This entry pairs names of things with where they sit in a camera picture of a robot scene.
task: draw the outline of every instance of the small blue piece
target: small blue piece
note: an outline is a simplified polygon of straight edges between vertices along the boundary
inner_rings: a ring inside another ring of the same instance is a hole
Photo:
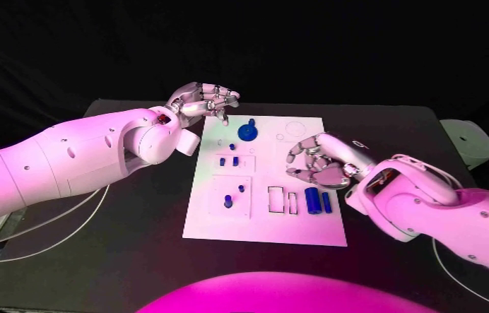
[[[316,187],[306,188],[305,193],[308,202],[308,212],[309,214],[319,214],[323,211],[323,209],[321,208],[318,188]]]
[[[238,137],[243,141],[253,141],[258,136],[256,120],[250,119],[248,124],[244,124],[238,129]]]
[[[325,192],[322,194],[322,197],[323,197],[323,204],[325,204],[325,212],[326,213],[333,213],[332,203],[329,202],[329,194]]]
[[[224,207],[231,208],[233,207],[233,200],[231,200],[231,195],[227,195],[224,197]]]

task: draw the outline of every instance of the white board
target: white board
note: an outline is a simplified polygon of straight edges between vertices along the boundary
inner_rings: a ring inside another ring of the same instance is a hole
[[[238,138],[238,128],[251,118],[258,137],[245,142]],[[303,190],[313,185],[286,174],[289,167],[305,169],[302,155],[293,164],[286,163],[292,147],[323,131],[322,119],[316,117],[230,115],[228,127],[215,117],[207,118],[185,238],[346,246],[336,192],[328,191],[332,213],[323,208],[321,214],[309,214]],[[233,164],[234,156],[238,156],[238,166]],[[271,188],[269,193],[270,187],[283,188],[283,197],[280,188]],[[233,199],[230,208],[224,206],[227,195]],[[270,213],[270,209],[284,213]]]

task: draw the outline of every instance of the robotic hand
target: robotic hand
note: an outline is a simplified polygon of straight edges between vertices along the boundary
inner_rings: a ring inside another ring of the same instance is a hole
[[[240,94],[189,83],[165,106],[127,110],[52,126],[0,150],[0,216],[22,207],[95,191],[179,150],[192,155],[199,137],[185,128],[204,115],[227,126],[224,107]]]
[[[407,242],[427,234],[488,267],[489,191],[463,189],[452,175],[406,155],[377,164],[365,149],[358,141],[318,134],[295,145],[286,158],[292,163],[305,152],[308,170],[290,168],[286,173],[326,189],[345,188],[355,177],[359,183],[345,195],[346,204],[394,239]]]

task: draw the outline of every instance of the black background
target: black background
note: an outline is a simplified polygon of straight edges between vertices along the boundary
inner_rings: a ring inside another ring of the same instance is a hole
[[[0,0],[0,145],[191,81],[486,125],[486,0]]]

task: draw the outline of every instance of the black table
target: black table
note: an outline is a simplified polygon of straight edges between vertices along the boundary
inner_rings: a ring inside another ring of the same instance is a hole
[[[98,100],[87,116],[160,104]],[[452,173],[466,187],[475,186],[429,108],[243,104],[230,109],[230,114],[322,117],[325,128],[359,139],[375,159],[396,153],[413,155]],[[204,122],[191,130],[202,134]],[[195,166],[196,154],[189,158],[175,152],[165,163],[139,170],[111,185],[93,221],[61,246],[32,258],[0,264],[2,307],[133,312],[176,288],[214,276],[284,271],[359,283],[445,312],[489,310],[489,303],[443,273],[430,238],[420,236],[408,243],[398,242],[344,202],[346,248],[183,239]],[[36,204],[19,230],[84,198]],[[59,221],[12,240],[2,258],[22,256],[54,244],[85,221],[97,203],[91,201]],[[440,254],[453,273],[482,291],[489,271],[443,247]]]

